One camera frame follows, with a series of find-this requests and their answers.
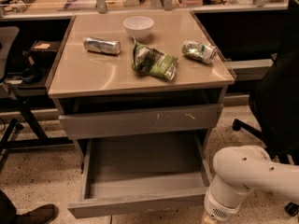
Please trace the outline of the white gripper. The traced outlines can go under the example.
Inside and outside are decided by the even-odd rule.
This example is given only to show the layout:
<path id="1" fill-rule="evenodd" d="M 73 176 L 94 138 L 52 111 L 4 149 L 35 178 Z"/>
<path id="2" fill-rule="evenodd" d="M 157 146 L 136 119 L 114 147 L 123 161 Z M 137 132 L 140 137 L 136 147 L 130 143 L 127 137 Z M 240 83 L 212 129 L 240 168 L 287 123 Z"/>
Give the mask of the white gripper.
<path id="1" fill-rule="evenodd" d="M 206 192 L 204 198 L 204 214 L 201 224 L 219 224 L 229 221 L 236 213 L 236 208 L 228 208 L 220 204 L 211 194 L 210 190 Z"/>

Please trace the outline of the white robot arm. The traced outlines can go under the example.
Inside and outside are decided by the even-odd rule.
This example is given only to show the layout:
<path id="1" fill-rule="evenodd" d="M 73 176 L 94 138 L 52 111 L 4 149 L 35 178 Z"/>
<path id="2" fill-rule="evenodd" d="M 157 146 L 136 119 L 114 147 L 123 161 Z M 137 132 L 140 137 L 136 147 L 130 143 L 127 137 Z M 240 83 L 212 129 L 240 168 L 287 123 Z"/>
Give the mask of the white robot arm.
<path id="1" fill-rule="evenodd" d="M 229 221 L 255 189 L 299 202 L 299 166 L 271 161 L 261 147 L 222 148 L 213 158 L 213 168 L 215 176 L 206 191 L 201 224 Z"/>

